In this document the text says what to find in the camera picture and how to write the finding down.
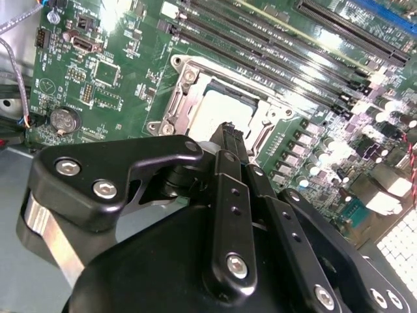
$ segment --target black metal bracket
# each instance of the black metal bracket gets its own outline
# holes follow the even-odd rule
[[[297,191],[279,199],[294,210],[316,256],[336,273],[332,284],[352,312],[410,312],[403,296]]]
[[[143,193],[158,170],[192,165],[202,156],[186,136],[48,147],[34,158],[28,187],[49,210],[86,230],[103,231],[116,225],[130,181],[140,181]],[[100,182],[101,197],[93,188]]]

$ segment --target screw hole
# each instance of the screw hole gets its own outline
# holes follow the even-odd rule
[[[295,239],[295,241],[297,243],[300,243],[301,242],[301,238],[299,238],[299,236],[296,233],[292,233],[291,235],[293,236],[293,238]]]
[[[287,219],[290,220],[291,216],[289,216],[289,214],[287,212],[283,212],[282,215]]]
[[[235,188],[232,189],[232,194],[234,194],[236,197],[239,197],[240,196],[239,190],[237,190]]]
[[[236,216],[240,216],[242,215],[242,212],[239,210],[238,207],[232,207],[232,212],[236,215]]]

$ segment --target mounting hole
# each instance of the mounting hole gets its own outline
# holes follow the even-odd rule
[[[234,162],[235,160],[236,160],[236,158],[235,158],[235,156],[234,155],[232,155],[231,153],[229,153],[229,152],[226,152],[225,154],[224,154],[224,156],[226,157],[226,159],[227,160],[229,160],[230,162]]]
[[[242,212],[239,210],[238,207],[232,207],[232,212],[236,215],[236,216],[240,216],[242,215]]]
[[[289,214],[287,212],[283,212],[282,215],[287,219],[290,220],[291,216],[289,216]]]
[[[293,238],[295,239],[295,241],[297,243],[300,243],[301,242],[301,238],[299,238],[299,236],[296,233],[292,233],[291,235],[293,236]]]
[[[240,196],[239,190],[237,190],[235,188],[232,189],[232,194],[234,194],[236,197],[239,197]]]
[[[180,65],[181,64],[181,59],[179,57],[174,58],[174,65]]]

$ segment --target gray cable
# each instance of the gray cable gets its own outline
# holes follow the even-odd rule
[[[6,33],[7,31],[10,31],[13,27],[18,25],[21,21],[27,19],[34,13],[38,12],[43,8],[42,5],[37,4],[33,8],[31,8],[29,11],[24,12],[20,14],[19,16],[15,16],[14,18],[11,18],[9,21],[3,23],[0,25],[0,35]]]
[[[22,99],[22,109],[23,109],[23,116],[29,115],[29,104],[27,103],[27,95],[26,95],[26,88],[25,82],[23,80],[22,73],[18,65],[16,64],[16,57],[14,56],[13,49],[10,45],[2,38],[0,38],[0,44],[2,44],[10,57],[10,62],[12,63],[13,71],[16,75],[16,81],[18,83],[19,91],[20,91],[20,98]]]

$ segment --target electrolytic capacitor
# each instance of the electrolytic capacitor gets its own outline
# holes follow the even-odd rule
[[[352,200],[351,194],[349,194],[349,192],[344,188],[339,188],[339,195],[344,202],[349,202]]]
[[[335,151],[340,147],[340,142],[335,141],[331,137],[327,137],[323,140],[323,145],[328,149],[329,151]]]
[[[349,179],[349,177],[347,177],[345,171],[343,171],[341,168],[338,168],[336,170],[336,174],[338,175],[338,177],[340,178],[340,180],[343,184],[346,184],[350,181],[350,179]]]
[[[398,121],[403,123],[405,126],[409,128],[414,128],[417,126],[417,119],[413,118],[411,115],[402,114],[402,113],[396,113],[396,117],[398,118]]]
[[[372,161],[374,161],[376,164],[378,164],[378,163],[381,163],[381,162],[382,162],[382,157],[381,157],[378,153],[373,153],[373,154],[370,156],[370,159],[371,159]]]
[[[384,97],[378,98],[376,103],[378,107],[388,112],[397,111],[402,106],[401,101],[391,100]]]
[[[327,163],[330,158],[330,155],[325,153],[323,150],[317,150],[314,155],[320,163]]]
[[[366,114],[372,117],[374,120],[376,120],[377,123],[387,121],[390,116],[390,112],[382,111],[374,107],[370,107],[369,109],[367,109]]]
[[[69,31],[63,32],[63,40],[65,42],[71,42],[71,39],[73,39],[75,36],[79,35],[79,31],[76,29],[71,29]]]
[[[298,176],[295,181],[300,187],[308,187],[309,183],[306,176]]]
[[[389,150],[388,149],[385,149],[384,147],[382,147],[382,146],[379,146],[379,148],[377,149],[377,153],[380,155],[380,156],[382,156],[382,157],[386,157],[387,155],[388,155],[388,153],[389,153]]]
[[[318,167],[317,165],[315,165],[314,163],[308,163],[306,165],[306,170],[308,171],[308,173],[311,176],[316,176],[319,174],[320,172],[320,167]]]

